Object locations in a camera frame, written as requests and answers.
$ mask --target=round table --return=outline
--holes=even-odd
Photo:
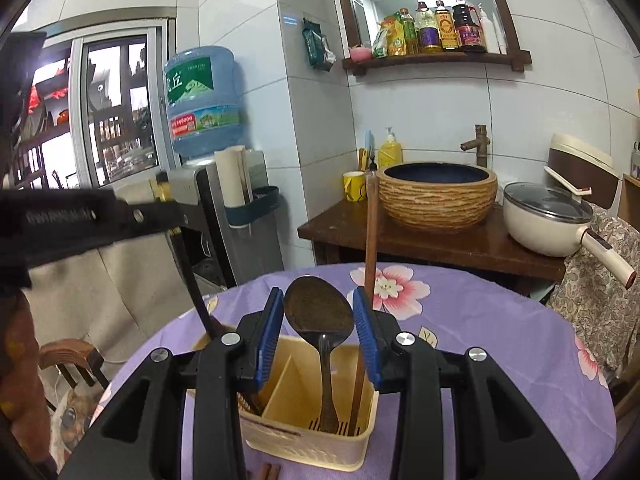
[[[327,280],[349,300],[364,284],[362,264],[340,264],[269,274],[218,294],[210,310],[224,324],[261,310],[271,287],[286,291],[304,274]],[[582,480],[591,480],[607,463],[616,443],[616,419],[602,375],[574,329],[553,310],[461,270],[405,264],[379,264],[374,307],[396,316],[403,330],[421,335],[436,348],[464,353],[485,348],[548,425]],[[282,333],[296,335],[286,319]],[[204,335],[195,310],[166,325],[120,369],[100,401],[111,396],[154,348],[174,354],[192,351]],[[355,331],[348,339],[357,343]],[[450,395],[443,395],[445,478],[455,478],[454,427]],[[192,479],[193,399],[187,396],[182,443],[182,478]],[[257,452],[244,445],[247,469],[263,462],[282,465],[281,480],[387,480],[394,449],[398,395],[380,397],[378,416],[361,469],[343,473],[305,466]]]

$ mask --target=yellow dish soap bottle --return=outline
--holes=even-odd
[[[391,128],[387,128],[387,131],[386,141],[378,150],[378,165],[380,168],[402,162],[402,146],[396,140],[396,135],[391,131]]]

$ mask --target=yellow mug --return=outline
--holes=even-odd
[[[349,202],[362,202],[367,198],[364,171],[350,171],[342,176],[344,195]]]

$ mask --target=metal screw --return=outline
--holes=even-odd
[[[396,336],[396,341],[402,346],[411,346],[415,343],[415,335],[408,332],[401,332]]]
[[[469,352],[467,353],[469,354],[469,357],[473,359],[473,361],[476,361],[479,363],[481,363],[486,359],[486,351],[478,347],[469,349]]]
[[[222,344],[225,346],[237,345],[240,342],[240,336],[235,332],[227,332],[220,338]]]
[[[166,348],[156,348],[151,352],[151,360],[155,363],[161,363],[169,357],[169,351]]]

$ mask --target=blue gripper pad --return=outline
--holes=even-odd
[[[264,326],[260,344],[258,345],[258,365],[255,369],[255,381],[258,383],[258,389],[262,389],[264,383],[269,380],[271,373],[271,364],[276,353],[278,338],[280,336],[280,328],[282,327],[282,318],[284,316],[284,294],[281,290],[277,290],[275,294],[270,296],[267,302],[269,309],[269,317]]]
[[[353,293],[353,317],[360,340],[360,351],[367,369],[367,377],[373,387],[379,390],[382,384],[382,363],[378,341],[372,326],[372,322],[376,321],[372,318],[374,314],[369,303],[364,287],[359,286]]]

